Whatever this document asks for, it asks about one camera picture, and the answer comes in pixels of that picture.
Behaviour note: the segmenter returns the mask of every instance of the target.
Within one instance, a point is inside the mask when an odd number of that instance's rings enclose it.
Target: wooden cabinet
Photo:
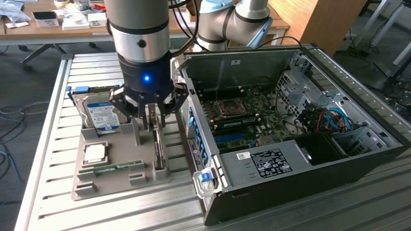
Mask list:
[[[334,55],[367,0],[268,0],[290,24],[286,35],[315,43]],[[295,44],[284,39],[283,44]]]

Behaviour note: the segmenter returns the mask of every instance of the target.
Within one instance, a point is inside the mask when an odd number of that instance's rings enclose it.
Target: aluminum table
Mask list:
[[[320,50],[312,50],[312,53],[327,66],[335,68],[335,72],[342,76],[347,75],[352,89],[363,88]],[[67,97],[65,88],[119,84],[121,73],[115,53],[64,57],[16,231],[395,231],[411,227],[410,153],[378,167],[354,184],[206,227],[173,116],[167,119],[165,127],[172,181],[72,201],[69,193],[81,120]]]

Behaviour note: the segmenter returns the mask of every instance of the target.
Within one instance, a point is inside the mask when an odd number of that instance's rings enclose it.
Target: robotic arm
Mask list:
[[[145,105],[157,104],[161,121],[175,113],[188,96],[183,83],[171,80],[168,0],[105,0],[108,30],[119,53],[124,86],[112,90],[109,101],[129,118],[143,120],[147,129]]]
[[[164,116],[179,110],[188,96],[185,84],[172,83],[171,58],[193,41],[210,51],[226,50],[227,39],[259,47],[272,23],[268,0],[243,0],[236,6],[232,0],[203,0],[193,37],[176,53],[169,52],[168,0],[104,2],[124,76],[124,86],[112,90],[109,101],[125,116],[140,118],[147,129],[145,105],[157,104],[165,124]]]

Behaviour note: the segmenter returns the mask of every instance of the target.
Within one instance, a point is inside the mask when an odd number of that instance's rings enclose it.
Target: white paper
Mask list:
[[[24,22],[24,23],[7,23],[5,26],[7,26],[7,28],[16,28],[16,27],[21,27],[21,26],[28,26],[28,22]]]

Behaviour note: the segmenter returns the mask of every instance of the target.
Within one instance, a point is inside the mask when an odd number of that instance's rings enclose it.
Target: sticker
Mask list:
[[[93,32],[92,35],[109,35],[107,32]]]
[[[247,123],[255,122],[255,120],[256,120],[256,118],[244,119],[243,123],[247,124]]]
[[[238,153],[238,159],[239,160],[248,159],[248,158],[250,158],[250,152]]]
[[[87,109],[95,128],[101,134],[112,133],[120,127],[117,114],[113,113],[113,105],[108,102],[89,103]]]
[[[291,166],[279,149],[274,149],[251,155],[259,175],[263,178],[291,172]]]
[[[236,126],[236,125],[240,125],[242,122],[236,122],[236,123],[231,123],[231,124],[224,124],[223,127],[232,127],[232,126]]]
[[[231,60],[231,65],[239,65],[242,63],[242,60]]]

